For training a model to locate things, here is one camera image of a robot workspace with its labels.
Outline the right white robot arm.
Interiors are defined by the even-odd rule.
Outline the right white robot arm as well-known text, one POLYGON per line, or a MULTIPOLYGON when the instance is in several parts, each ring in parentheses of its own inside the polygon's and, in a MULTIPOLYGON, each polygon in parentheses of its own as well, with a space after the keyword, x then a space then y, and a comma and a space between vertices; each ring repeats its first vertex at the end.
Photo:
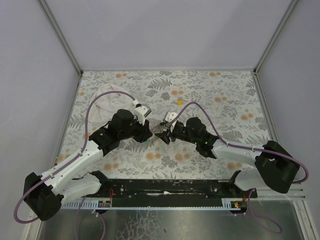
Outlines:
POLYGON ((300 169, 293 157, 273 140, 264 145, 222 140, 209 133, 198 117, 192 117, 186 123, 175 121, 170 125, 164 121, 160 125, 166 130, 155 136, 166 144, 175 140, 185 141, 194 144, 195 150, 205 158, 231 160, 251 166, 249 170, 233 174, 233 184, 243 191, 269 187, 275 192, 286 194, 300 169))

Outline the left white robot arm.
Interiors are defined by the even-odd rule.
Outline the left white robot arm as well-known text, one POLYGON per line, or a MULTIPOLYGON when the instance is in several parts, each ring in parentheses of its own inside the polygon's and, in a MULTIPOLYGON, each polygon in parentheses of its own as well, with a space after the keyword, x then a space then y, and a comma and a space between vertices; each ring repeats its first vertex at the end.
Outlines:
POLYGON ((122 140, 134 139, 143 143, 152 132, 146 117, 151 109, 138 104, 133 111, 119 109, 106 125, 93 132, 78 152, 67 158, 67 163, 25 178, 25 203, 41 221, 52 218, 63 204, 86 195, 108 192, 109 179, 100 171, 93 171, 76 179, 75 176, 109 152, 118 148, 122 140))

